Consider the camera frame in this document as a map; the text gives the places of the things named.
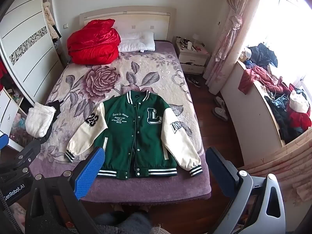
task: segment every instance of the sleeve patch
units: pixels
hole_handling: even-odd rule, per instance
[[[90,127],[94,127],[96,122],[99,120],[99,116],[95,113],[91,113],[90,116],[85,120]]]
[[[179,121],[175,121],[175,122],[171,123],[170,125],[171,125],[174,133],[176,133],[182,127],[182,125]]]

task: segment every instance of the bed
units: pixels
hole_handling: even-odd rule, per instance
[[[210,197],[209,173],[197,118],[174,47],[168,41],[172,40],[174,15],[175,9],[155,6],[117,7],[81,14],[82,26],[95,18],[115,17],[116,28],[124,27],[124,31],[132,32],[134,28],[146,30],[150,27],[154,30],[155,39],[165,40],[155,41],[154,52],[120,53],[109,66],[69,64],[66,67],[47,100],[64,102],[50,138],[42,144],[41,152],[30,166],[34,175],[58,176],[65,170],[74,169],[78,161],[88,156],[92,149],[69,163],[64,153],[69,139],[98,103],[129,90],[149,90],[163,97],[178,116],[200,155],[203,174],[190,177],[188,171],[178,167],[178,175],[172,177],[129,180],[99,177],[83,200],[155,205]],[[107,89],[104,96],[98,96],[92,91],[92,86],[85,83],[87,77],[95,79],[99,73],[108,75],[105,77]]]

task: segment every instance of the red satin bedding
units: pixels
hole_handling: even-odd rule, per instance
[[[120,44],[118,32],[112,28],[115,20],[92,20],[67,40],[72,62],[83,65],[104,65],[115,60]]]

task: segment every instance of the nightstand drawer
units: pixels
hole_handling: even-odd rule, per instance
[[[5,91],[1,91],[0,94],[0,121],[3,117],[3,114],[5,112],[5,109],[7,108],[7,105],[10,102],[9,96],[5,93]]]
[[[204,71],[204,66],[197,66],[197,65],[188,65],[181,63],[182,71],[185,73],[191,74],[201,74]]]
[[[180,63],[191,62],[191,63],[194,63],[194,64],[199,65],[199,66],[204,66],[205,62],[206,62],[206,58],[189,56],[189,55],[184,55],[184,54],[180,53],[179,62]]]
[[[14,118],[18,112],[18,105],[14,102],[14,100],[10,100],[7,105],[7,109],[3,115],[0,130],[2,133],[10,135],[10,131],[13,125]]]

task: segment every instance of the floral blanket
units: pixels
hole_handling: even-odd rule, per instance
[[[159,178],[118,180],[96,178],[84,198],[98,202],[167,202],[210,196],[208,167],[205,162],[199,126],[191,96],[174,48],[168,42],[155,42],[155,52],[120,53],[110,66],[70,64],[55,84],[47,102],[63,100],[61,114],[52,133],[30,168],[34,175],[58,176],[72,170],[92,148],[69,163],[64,157],[69,139],[95,106],[130,90],[160,95],[173,109],[202,159],[203,174],[190,177],[178,168],[178,175]]]

